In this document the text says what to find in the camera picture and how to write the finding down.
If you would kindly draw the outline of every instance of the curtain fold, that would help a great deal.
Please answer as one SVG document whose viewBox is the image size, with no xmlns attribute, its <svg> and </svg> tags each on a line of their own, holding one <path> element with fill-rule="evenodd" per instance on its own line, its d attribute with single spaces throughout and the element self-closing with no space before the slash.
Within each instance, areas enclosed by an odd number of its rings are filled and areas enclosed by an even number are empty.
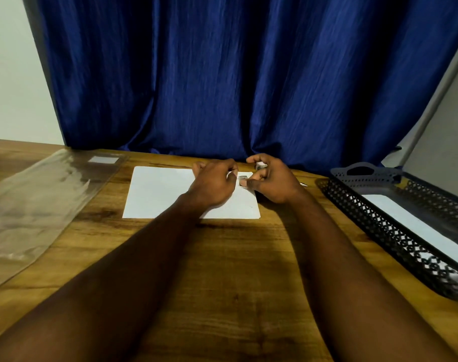
<svg viewBox="0 0 458 362">
<path fill-rule="evenodd" d="M 39 0 L 77 149 L 378 164 L 458 48 L 458 0 Z"/>
</svg>

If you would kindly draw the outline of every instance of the white paper in tray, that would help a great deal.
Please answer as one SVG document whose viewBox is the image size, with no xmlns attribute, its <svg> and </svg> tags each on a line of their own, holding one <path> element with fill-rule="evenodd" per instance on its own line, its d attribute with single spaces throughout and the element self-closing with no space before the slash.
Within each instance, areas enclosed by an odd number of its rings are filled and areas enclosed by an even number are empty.
<svg viewBox="0 0 458 362">
<path fill-rule="evenodd" d="M 238 176 L 251 176 L 251 172 L 239 172 Z M 123 218 L 153 219 L 174 203 L 178 196 L 187 192 L 194 182 L 190 169 L 136 166 L 133 170 L 129 195 Z M 212 208 L 205 219 L 258 219 L 259 207 L 253 191 L 236 183 L 231 198 L 222 206 Z"/>
<path fill-rule="evenodd" d="M 413 231 L 416 235 L 420 236 L 427 243 L 431 244 L 458 263 L 458 244 L 453 242 L 451 239 L 434 230 L 431 226 L 415 217 L 405 208 L 401 207 L 385 195 L 364 194 L 363 197 L 408 228 L 410 231 Z M 431 256 L 430 253 L 422 253 L 421 255 L 423 258 Z"/>
</svg>

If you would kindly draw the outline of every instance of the black plastic tray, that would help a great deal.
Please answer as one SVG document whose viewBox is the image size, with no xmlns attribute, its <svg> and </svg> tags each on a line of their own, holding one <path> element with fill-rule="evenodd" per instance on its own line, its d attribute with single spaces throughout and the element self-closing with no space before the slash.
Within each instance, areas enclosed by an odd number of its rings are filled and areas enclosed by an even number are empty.
<svg viewBox="0 0 458 362">
<path fill-rule="evenodd" d="M 366 200 L 383 194 L 458 244 L 458 197 L 402 170 L 357 163 L 331 170 L 317 186 L 422 283 L 458 300 L 458 263 Z"/>
</svg>

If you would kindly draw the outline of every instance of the wood grain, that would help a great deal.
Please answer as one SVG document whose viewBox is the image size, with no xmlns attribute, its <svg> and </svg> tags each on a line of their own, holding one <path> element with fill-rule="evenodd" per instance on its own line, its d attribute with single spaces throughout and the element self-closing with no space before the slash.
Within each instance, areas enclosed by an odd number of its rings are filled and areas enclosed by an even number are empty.
<svg viewBox="0 0 458 362">
<path fill-rule="evenodd" d="M 0 140 L 0 180 L 60 146 Z M 133 168 L 190 167 L 193 158 L 128 152 L 130 158 L 32 266 L 0 286 L 0 334 L 64 283 L 147 223 L 122 219 Z M 240 170 L 252 168 L 241 164 Z M 458 303 L 438 296 L 386 254 L 315 186 L 298 179 L 375 266 L 458 352 Z M 261 219 L 205 219 L 135 361 L 331 360 L 306 301 L 298 226 L 258 198 Z"/>
</svg>

